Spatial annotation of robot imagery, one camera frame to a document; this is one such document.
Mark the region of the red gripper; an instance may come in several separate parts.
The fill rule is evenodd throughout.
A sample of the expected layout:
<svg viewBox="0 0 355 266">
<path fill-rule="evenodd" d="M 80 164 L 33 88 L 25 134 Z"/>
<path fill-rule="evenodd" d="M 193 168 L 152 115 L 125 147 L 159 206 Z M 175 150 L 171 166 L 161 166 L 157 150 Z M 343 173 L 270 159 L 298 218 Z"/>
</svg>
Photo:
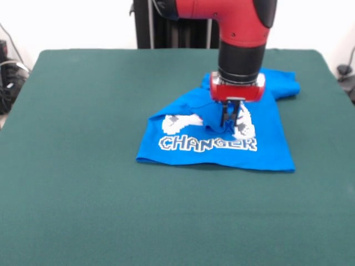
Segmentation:
<svg viewBox="0 0 355 266">
<path fill-rule="evenodd" d="M 220 74 L 214 71 L 210 74 L 210 95 L 212 100 L 222 102 L 221 125 L 229 119 L 228 101 L 232 101 L 231 119 L 234 124 L 239 115 L 240 101 L 257 102 L 265 91 L 265 75 L 259 73 L 256 81 L 251 84 L 231 84 L 222 80 Z"/>
</svg>

